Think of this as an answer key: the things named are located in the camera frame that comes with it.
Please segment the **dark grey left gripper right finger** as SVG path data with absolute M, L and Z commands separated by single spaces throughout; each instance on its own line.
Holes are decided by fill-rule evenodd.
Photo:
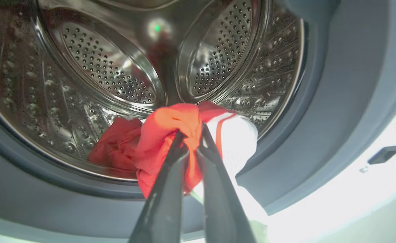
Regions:
M 196 159 L 202 173 L 207 243 L 255 243 L 250 223 L 205 123 Z

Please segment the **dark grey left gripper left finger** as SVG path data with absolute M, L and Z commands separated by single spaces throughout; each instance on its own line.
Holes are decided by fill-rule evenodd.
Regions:
M 130 243 L 181 243 L 183 181 L 189 149 L 177 131 L 153 189 L 145 203 Z

